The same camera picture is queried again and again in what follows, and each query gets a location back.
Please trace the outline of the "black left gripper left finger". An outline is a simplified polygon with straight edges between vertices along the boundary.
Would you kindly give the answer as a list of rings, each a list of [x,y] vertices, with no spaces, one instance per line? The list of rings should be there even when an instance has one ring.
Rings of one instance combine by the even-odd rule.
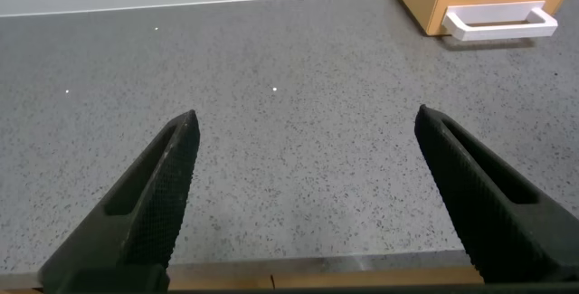
[[[166,291],[200,144],[171,119],[39,271],[45,291]]]

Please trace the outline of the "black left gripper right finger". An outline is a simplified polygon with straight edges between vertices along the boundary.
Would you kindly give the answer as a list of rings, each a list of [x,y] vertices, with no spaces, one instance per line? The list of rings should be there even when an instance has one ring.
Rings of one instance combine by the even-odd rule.
[[[414,133],[465,252],[486,282],[578,279],[578,220],[448,115]]]

